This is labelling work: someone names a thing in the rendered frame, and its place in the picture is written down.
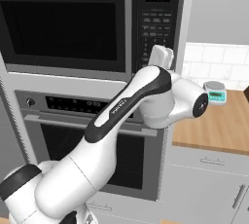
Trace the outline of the grey kitchen scale, teal display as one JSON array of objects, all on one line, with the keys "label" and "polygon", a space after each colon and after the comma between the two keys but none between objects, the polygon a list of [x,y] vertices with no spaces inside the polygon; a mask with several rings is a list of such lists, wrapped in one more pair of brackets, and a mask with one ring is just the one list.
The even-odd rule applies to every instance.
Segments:
[{"label": "grey kitchen scale, teal display", "polygon": [[227,103],[227,90],[225,85],[218,81],[208,81],[203,83],[203,88],[208,94],[210,105],[222,105]]}]

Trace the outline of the grey cupboard door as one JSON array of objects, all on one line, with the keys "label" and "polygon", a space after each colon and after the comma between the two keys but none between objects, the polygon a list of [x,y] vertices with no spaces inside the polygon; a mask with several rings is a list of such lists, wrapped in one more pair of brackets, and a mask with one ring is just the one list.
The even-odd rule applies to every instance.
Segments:
[{"label": "grey cupboard door", "polygon": [[248,176],[180,166],[165,176],[163,218],[182,224],[231,224],[239,186],[249,184]]}]

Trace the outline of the steel built-in oven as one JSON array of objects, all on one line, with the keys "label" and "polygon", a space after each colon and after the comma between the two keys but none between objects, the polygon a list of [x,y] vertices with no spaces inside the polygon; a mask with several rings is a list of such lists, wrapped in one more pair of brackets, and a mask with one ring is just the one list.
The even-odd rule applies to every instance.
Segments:
[{"label": "steel built-in oven", "polygon": [[[24,124],[24,117],[29,114],[39,115],[47,120],[88,125],[90,120],[108,104],[106,99],[73,95],[27,91],[15,91],[15,95]],[[26,105],[28,98],[35,100],[35,104],[31,107]],[[145,126],[140,112],[136,110],[123,123],[121,129],[141,131],[149,128]]]}]

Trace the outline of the oven door with dark window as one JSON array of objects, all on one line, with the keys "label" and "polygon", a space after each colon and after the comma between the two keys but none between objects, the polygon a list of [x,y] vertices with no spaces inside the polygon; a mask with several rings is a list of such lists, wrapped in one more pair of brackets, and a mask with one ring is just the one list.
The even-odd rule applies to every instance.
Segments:
[{"label": "oven door with dark window", "polygon": [[[25,121],[38,162],[60,161],[84,136],[86,125]],[[155,201],[159,194],[163,131],[119,130],[115,173],[101,192]]]}]

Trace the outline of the black microwave door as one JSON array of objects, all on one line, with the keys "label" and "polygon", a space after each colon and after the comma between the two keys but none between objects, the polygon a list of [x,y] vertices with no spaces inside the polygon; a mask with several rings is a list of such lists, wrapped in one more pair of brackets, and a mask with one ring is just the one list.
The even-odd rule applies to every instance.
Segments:
[{"label": "black microwave door", "polygon": [[125,0],[0,0],[10,72],[126,81]]}]

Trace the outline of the grey drawer front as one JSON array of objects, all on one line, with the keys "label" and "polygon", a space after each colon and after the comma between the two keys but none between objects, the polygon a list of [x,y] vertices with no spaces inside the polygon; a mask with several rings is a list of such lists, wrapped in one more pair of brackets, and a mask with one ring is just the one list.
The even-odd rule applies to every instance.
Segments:
[{"label": "grey drawer front", "polygon": [[[166,154],[169,162],[175,166],[249,175],[249,156],[181,146],[172,146]],[[219,159],[226,164],[218,166],[201,163],[200,159],[205,157],[211,160]]]},{"label": "grey drawer front", "polygon": [[92,202],[112,208],[112,211],[105,211],[89,207],[98,224],[160,224],[161,204],[158,202],[105,192],[97,192],[87,201]]}]

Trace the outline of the black microwave oven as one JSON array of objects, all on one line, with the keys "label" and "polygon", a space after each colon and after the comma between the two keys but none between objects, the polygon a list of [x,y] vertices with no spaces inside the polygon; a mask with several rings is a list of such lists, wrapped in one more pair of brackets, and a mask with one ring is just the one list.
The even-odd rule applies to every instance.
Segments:
[{"label": "black microwave oven", "polygon": [[132,0],[132,74],[147,65],[152,48],[174,48],[181,0]]}]

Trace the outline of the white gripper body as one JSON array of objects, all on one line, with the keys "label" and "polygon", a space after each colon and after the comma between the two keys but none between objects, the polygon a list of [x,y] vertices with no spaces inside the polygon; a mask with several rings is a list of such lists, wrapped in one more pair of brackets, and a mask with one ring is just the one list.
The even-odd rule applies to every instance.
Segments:
[{"label": "white gripper body", "polygon": [[174,59],[174,53],[170,48],[165,46],[155,45],[152,48],[149,65],[157,65],[166,70],[171,68],[172,62]]}]

